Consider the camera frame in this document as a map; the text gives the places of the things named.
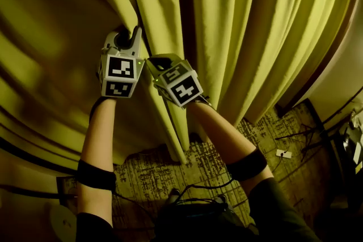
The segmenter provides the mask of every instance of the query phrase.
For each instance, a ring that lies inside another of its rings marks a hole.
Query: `black marker square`
[[[167,99],[167,100],[169,100],[169,101],[172,101],[172,102],[174,102],[173,101],[173,99],[172,99],[172,97],[170,96],[170,94],[169,94],[169,92],[165,89],[165,88],[163,88],[163,87],[161,87],[161,86],[157,86],[156,85],[156,88],[160,91],[160,93]]]
[[[110,57],[108,76],[134,79],[134,61],[128,58]]]
[[[163,74],[163,78],[167,84],[178,79],[181,75],[185,74],[188,70],[182,65],[178,64],[172,67],[169,71]]]
[[[132,83],[107,81],[106,95],[114,97],[128,97],[131,93]]]
[[[187,77],[175,86],[171,87],[171,91],[174,93],[180,104],[183,104],[199,93],[199,89],[192,76]]]

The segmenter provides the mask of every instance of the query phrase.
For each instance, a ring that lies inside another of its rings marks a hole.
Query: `black elbow band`
[[[81,184],[91,188],[110,190],[112,192],[116,190],[116,175],[114,172],[94,167],[82,159],[78,162],[76,179]]]
[[[256,148],[245,158],[227,165],[232,178],[237,181],[245,181],[258,175],[266,167],[267,161],[262,152]]]

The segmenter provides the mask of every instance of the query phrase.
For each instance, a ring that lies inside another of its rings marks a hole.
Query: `black wire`
[[[219,186],[203,186],[203,185],[187,185],[185,187],[185,189],[181,192],[180,196],[175,200],[174,203],[178,203],[182,197],[182,195],[190,188],[195,188],[195,189],[207,189],[207,190],[215,190],[215,189],[220,189],[223,188],[225,186],[228,186],[231,182],[233,182],[233,179],[231,179],[230,181],[226,182],[223,185],[219,185]]]
[[[281,154],[280,161],[277,163],[277,165],[275,166],[275,168],[273,169],[273,171],[271,173],[273,173],[277,169],[277,167],[280,165],[280,163],[282,162],[282,155],[283,154]]]
[[[322,124],[326,124],[327,122],[329,122],[330,120],[332,120],[339,112],[341,112],[350,102],[353,101],[353,99],[363,90],[363,87],[361,87],[351,98],[349,98],[349,100],[342,106],[340,107],[337,111],[335,111],[332,115],[330,115],[328,118],[326,118]],[[319,135],[321,135],[323,132],[329,132],[331,130],[333,130],[334,128],[337,127],[337,125],[340,123],[341,121],[339,121],[336,125],[328,128],[328,129],[323,129]],[[296,136],[296,135],[304,135],[304,134],[309,134],[311,132],[315,132],[317,131],[318,128],[312,128],[312,129],[309,129],[309,130],[305,130],[303,132],[299,132],[299,133],[294,133],[294,134],[289,134],[289,135],[286,135],[286,136],[281,136],[281,137],[277,137],[275,138],[275,140],[279,140],[279,139],[283,139],[283,138],[289,138],[289,137],[293,137],[293,136]]]
[[[121,199],[125,199],[126,201],[129,201],[131,203],[134,203],[136,206],[138,206],[141,210],[143,210],[146,215],[149,216],[150,220],[152,221],[152,223],[155,225],[155,219],[153,218],[153,216],[150,214],[150,212],[148,210],[146,210],[143,206],[141,206],[138,202],[132,200],[132,199],[129,199],[129,198],[126,198],[118,193],[113,193],[114,195],[120,197]]]
[[[363,90],[363,86],[342,106],[340,107],[337,111],[335,111],[332,115],[330,115],[328,118],[326,118],[323,121],[323,124],[329,122],[330,120],[332,120],[340,111],[342,111],[350,102],[353,101],[353,99],[355,97],[357,97],[357,95]]]
[[[181,199],[179,202],[177,202],[177,205],[181,204],[181,203],[187,203],[187,202],[207,202],[207,203],[216,203],[215,200],[213,199],[199,199],[199,198],[191,198],[191,199]]]
[[[307,154],[307,150],[306,150],[306,148],[307,148],[308,146],[310,146],[310,143],[311,143],[311,141],[313,140],[313,136],[314,136],[314,132],[312,132],[312,133],[311,133],[311,136],[310,136],[310,138],[309,138],[309,141],[306,143],[305,147],[301,150],[301,153],[303,153],[302,158],[301,158],[301,161],[303,161],[303,160],[304,160],[304,158],[305,158],[305,156],[306,156],[306,154]]]
[[[38,192],[36,190],[27,190],[23,188],[18,188],[17,186],[12,185],[0,185],[0,189],[4,189],[13,194],[21,194],[23,196],[35,197],[35,198],[45,198],[45,199],[71,199],[76,198],[77,196],[74,194],[58,194],[58,193],[45,193]]]

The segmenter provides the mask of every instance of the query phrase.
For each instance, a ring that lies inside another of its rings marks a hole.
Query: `patterned rug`
[[[310,226],[327,200],[331,179],[327,150],[317,147],[304,157],[300,153],[308,143],[320,140],[318,134],[278,141],[275,138],[305,131],[315,125],[305,104],[295,107],[283,118],[279,118],[276,110],[272,109],[256,125],[245,120],[238,125],[238,130],[264,153],[282,191]],[[292,158],[276,156],[277,149],[291,151]],[[230,180],[212,144],[191,143],[185,154],[188,160],[185,165],[174,163],[164,146],[130,156],[123,165],[115,166],[117,192],[137,201],[156,217],[172,188],[183,190],[190,184],[216,186]],[[62,178],[58,184],[63,192],[75,193],[74,179]],[[254,222],[249,216],[247,197],[235,181],[216,190],[192,188],[183,198],[215,198],[220,194],[227,197],[246,226]],[[76,213],[74,203],[68,201],[66,204]],[[112,211],[114,229],[123,241],[150,241],[154,237],[150,218],[135,204],[114,196]]]

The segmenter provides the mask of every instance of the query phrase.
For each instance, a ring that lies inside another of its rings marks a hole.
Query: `yellow curtain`
[[[142,24],[142,57],[148,47],[151,54],[188,58],[230,122],[243,116],[256,122],[290,88],[303,85],[301,75],[306,78],[324,56],[348,3],[0,0],[0,136],[76,168],[99,95],[95,65],[106,35],[121,24],[130,31]],[[186,111],[164,104],[146,68],[132,99],[120,100],[116,111],[115,163],[163,143],[173,160],[185,163],[188,133],[202,134]]]

